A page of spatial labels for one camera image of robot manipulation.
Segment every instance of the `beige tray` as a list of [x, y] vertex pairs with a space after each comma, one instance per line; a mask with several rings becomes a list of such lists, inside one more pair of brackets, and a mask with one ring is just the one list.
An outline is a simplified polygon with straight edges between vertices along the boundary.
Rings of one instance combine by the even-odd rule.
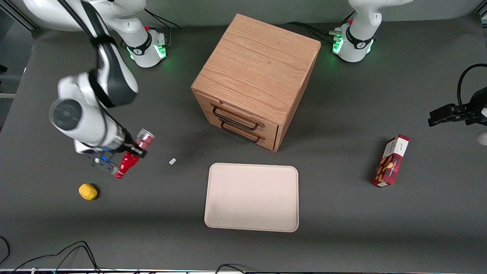
[[211, 228], [296, 231], [298, 171], [292, 166], [213, 164], [205, 224]]

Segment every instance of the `wood grain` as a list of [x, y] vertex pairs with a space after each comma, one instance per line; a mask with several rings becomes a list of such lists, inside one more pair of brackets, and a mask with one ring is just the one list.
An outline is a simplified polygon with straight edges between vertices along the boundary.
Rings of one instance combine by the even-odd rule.
[[[275, 131], [271, 139], [266, 132], [264, 147], [277, 151], [320, 47], [317, 40], [237, 14], [191, 89], [200, 105], [202, 98], [213, 100], [250, 121], [272, 124]], [[209, 108], [202, 108], [219, 126]]]
[[[200, 104], [203, 113], [208, 119], [208, 122], [216, 127], [220, 127], [222, 124], [221, 119], [213, 114], [213, 106], [218, 105], [218, 102], [202, 95], [196, 95], [196, 99], [198, 100], [198, 103]], [[269, 122], [262, 122], [259, 120], [251, 120], [250, 118], [242, 119], [243, 116], [239, 115], [236, 110], [232, 109], [220, 108], [218, 113], [249, 127], [252, 127], [255, 125], [255, 123], [258, 123], [259, 125], [257, 129], [252, 132], [232, 126], [230, 123], [225, 123], [225, 127], [249, 139], [256, 139], [255, 137], [261, 137], [257, 144], [266, 149], [274, 150], [276, 133], [278, 131], [277, 125]]]

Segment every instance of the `red bottle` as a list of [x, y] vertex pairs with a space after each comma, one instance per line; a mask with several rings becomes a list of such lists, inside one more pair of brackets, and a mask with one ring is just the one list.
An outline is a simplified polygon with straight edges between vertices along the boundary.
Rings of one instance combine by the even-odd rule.
[[[148, 132], [145, 129], [141, 129], [139, 134], [137, 134], [137, 137], [133, 141], [136, 145], [138, 145], [141, 149], [147, 150], [149, 145], [154, 141], [154, 135], [152, 135], [150, 132]], [[120, 165], [118, 166], [118, 171], [113, 175], [119, 179], [123, 178], [125, 173], [132, 167], [134, 166], [138, 161], [140, 157], [136, 156], [130, 152], [125, 152], [125, 154], [122, 157], [122, 161], [120, 162]]]

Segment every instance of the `red snack box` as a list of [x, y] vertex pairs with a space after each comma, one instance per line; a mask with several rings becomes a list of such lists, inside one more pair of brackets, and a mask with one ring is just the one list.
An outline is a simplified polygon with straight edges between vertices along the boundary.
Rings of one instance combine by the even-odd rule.
[[381, 188], [394, 184], [408, 144], [409, 138], [404, 135], [398, 135], [387, 142], [384, 154], [382, 154], [382, 160], [376, 169], [375, 177], [372, 181], [374, 186]]

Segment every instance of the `yellow sponge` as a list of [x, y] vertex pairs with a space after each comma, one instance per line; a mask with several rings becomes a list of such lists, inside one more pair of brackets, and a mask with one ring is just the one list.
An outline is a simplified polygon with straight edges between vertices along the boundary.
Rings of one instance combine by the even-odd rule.
[[85, 200], [94, 200], [98, 195], [98, 191], [96, 191], [96, 188], [91, 184], [82, 184], [78, 191], [81, 197], [83, 197]]

